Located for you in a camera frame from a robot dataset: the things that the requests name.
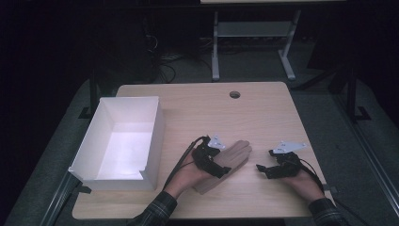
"wooden table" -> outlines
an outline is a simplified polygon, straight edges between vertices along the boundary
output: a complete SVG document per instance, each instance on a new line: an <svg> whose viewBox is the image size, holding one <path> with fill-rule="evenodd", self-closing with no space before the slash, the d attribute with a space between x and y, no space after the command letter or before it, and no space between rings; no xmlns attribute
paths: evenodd
<svg viewBox="0 0 399 226"><path fill-rule="evenodd" d="M238 99L230 96L240 93ZM92 191L80 193L75 218L133 218L161 191L188 145L196 138L218 135L227 147L236 140L250 142L248 162L222 184L200 195L194 189L178 200L172 218L291 218L310 213L306 203L280 180L268 180L256 164L276 166L268 150L282 141L306 143L297 151L320 170L291 95L284 83L207 83L122 86L118 97L159 96L166 131L155 191Z"/></svg>

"sleeve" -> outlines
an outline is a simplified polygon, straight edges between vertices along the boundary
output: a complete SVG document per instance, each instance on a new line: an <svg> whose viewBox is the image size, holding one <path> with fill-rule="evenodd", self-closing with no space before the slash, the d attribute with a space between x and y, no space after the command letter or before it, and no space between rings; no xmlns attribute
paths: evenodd
<svg viewBox="0 0 399 226"><path fill-rule="evenodd" d="M350 226L330 199L316 200L309 205L317 226Z"/></svg>
<svg viewBox="0 0 399 226"><path fill-rule="evenodd" d="M146 225L165 225L170 215L177 206L177 201L167 192L162 191L159 195L147 206L144 212L132 221L128 226L146 226Z"/></svg>

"white box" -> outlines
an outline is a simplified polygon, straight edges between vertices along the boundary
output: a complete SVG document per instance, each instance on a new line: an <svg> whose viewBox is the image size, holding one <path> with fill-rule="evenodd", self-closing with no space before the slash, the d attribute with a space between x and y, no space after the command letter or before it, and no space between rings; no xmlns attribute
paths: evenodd
<svg viewBox="0 0 399 226"><path fill-rule="evenodd" d="M69 172L92 190L155 190L164 128L158 97L101 98Z"/></svg>

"cable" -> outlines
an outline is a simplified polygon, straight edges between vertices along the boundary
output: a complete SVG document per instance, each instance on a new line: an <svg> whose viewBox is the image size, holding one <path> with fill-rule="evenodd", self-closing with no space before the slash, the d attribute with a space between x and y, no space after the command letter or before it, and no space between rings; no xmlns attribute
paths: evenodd
<svg viewBox="0 0 399 226"><path fill-rule="evenodd" d="M179 162L176 164L176 166L173 168L172 172L170 173L170 175L167 178L167 181L165 182L164 188L167 187L167 185L169 184L170 180L173 178L173 176L176 174L177 171L179 171L179 169L181 169L181 164L183 163L183 161L185 160L185 158L188 156L189 153L191 153L191 151L193 150L194 146L198 143L198 141L200 141L201 139L203 139L204 137L199 137L197 138L195 141L193 141L190 146L188 146L187 150L185 150L185 152L183 153L182 157L179 159Z"/></svg>

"dark background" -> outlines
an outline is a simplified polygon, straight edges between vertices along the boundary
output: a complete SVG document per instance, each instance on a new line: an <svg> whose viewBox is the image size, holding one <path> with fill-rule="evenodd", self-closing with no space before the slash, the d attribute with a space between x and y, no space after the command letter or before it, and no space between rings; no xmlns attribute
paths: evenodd
<svg viewBox="0 0 399 226"><path fill-rule="evenodd" d="M157 9L149 14L147 10L117 9L117 2L105 1L104 7L102 2L0 3L0 223L7 218L84 81L95 74L102 95L112 95L121 84L150 83L156 76L152 67L156 56L147 52L145 31L157 35L161 48L179 45L191 54L196 53L198 37L212 35L212 28L204 26L212 22L212 12ZM129 4L132 2L148 4ZM396 125L398 9L388 0L349 1L344 8L327 14L309 8L303 11L295 35L296 39L318 38L312 68L327 70L338 63L353 63L358 78L372 88ZM182 16L190 19L181 20Z"/></svg>

